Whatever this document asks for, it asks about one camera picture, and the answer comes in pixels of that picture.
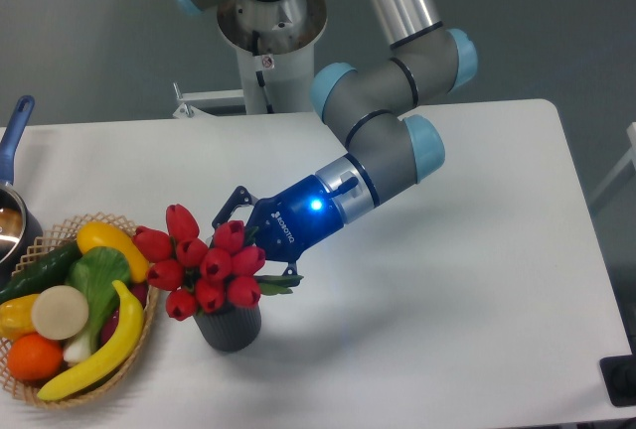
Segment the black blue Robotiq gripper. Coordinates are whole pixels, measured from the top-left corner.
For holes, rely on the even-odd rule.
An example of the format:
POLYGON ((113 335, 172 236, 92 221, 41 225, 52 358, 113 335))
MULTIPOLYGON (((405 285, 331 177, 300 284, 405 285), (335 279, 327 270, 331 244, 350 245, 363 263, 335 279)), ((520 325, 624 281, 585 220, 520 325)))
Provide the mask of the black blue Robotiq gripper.
POLYGON ((267 260, 287 262, 280 275, 269 277, 274 283, 300 283, 296 261, 301 254, 344 227, 338 208, 315 175, 261 200, 245 186, 237 186, 213 218, 213 230, 246 207, 254 207, 247 226, 257 228, 255 245, 264 250, 267 260))

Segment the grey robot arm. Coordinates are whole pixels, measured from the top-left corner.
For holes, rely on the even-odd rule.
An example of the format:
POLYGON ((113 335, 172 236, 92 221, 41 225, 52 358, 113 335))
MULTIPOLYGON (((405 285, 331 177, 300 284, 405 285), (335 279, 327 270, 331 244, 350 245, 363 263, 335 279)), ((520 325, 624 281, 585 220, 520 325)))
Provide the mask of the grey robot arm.
POLYGON ((315 70, 324 0, 176 1, 190 14, 216 10, 241 81, 237 91, 180 95, 182 110, 240 103, 249 114, 314 111, 345 148, 343 157, 274 197, 237 188, 216 216, 222 224, 237 208, 251 207, 252 240, 286 266, 281 276, 259 278, 264 291, 288 292, 300 281, 296 263, 305 250, 443 164, 436 129, 414 110, 470 80, 478 59, 464 32, 443 25, 432 0, 372 0, 392 56, 366 72, 344 63, 315 70))

